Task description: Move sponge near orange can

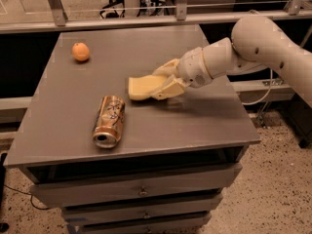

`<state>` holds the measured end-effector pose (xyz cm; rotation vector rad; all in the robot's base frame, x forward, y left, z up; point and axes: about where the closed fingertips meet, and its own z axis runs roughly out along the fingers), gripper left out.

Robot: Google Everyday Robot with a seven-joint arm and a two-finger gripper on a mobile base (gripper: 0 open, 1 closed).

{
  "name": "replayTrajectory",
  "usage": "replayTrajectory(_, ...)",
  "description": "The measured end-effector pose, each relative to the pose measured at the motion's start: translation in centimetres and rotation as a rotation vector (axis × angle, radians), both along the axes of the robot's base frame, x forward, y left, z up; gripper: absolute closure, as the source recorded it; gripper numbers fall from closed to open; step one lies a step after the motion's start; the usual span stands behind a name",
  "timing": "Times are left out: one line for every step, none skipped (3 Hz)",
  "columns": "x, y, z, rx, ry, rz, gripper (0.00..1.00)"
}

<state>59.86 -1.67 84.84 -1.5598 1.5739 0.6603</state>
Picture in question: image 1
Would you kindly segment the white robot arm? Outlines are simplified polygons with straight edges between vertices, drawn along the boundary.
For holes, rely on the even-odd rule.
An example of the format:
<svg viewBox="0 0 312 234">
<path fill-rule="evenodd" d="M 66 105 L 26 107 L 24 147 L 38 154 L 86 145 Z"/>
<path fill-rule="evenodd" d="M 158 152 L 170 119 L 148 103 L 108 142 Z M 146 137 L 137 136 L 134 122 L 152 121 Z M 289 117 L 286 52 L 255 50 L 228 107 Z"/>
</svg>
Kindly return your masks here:
<svg viewBox="0 0 312 234">
<path fill-rule="evenodd" d="M 157 68 L 164 82 L 154 89 L 156 99 L 172 98 L 188 87 L 200 88 L 223 75 L 236 75 L 258 65 L 271 68 L 312 106 L 312 53 L 296 45 L 271 19 L 246 16 L 231 36 L 196 48 Z"/>
</svg>

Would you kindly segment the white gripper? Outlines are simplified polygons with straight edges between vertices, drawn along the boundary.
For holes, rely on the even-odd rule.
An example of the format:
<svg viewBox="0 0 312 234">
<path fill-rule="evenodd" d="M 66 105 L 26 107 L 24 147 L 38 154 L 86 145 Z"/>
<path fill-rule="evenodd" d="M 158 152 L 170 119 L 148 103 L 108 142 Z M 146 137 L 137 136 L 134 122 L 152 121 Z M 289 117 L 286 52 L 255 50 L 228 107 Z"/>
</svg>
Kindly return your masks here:
<svg viewBox="0 0 312 234">
<path fill-rule="evenodd" d="M 174 58 L 166 62 L 156 68 L 153 75 L 169 76 L 151 92 L 151 96 L 158 100 L 182 95 L 186 84 L 192 88 L 201 88 L 213 81 L 205 64 L 202 48 L 185 53 L 181 59 Z"/>
</svg>

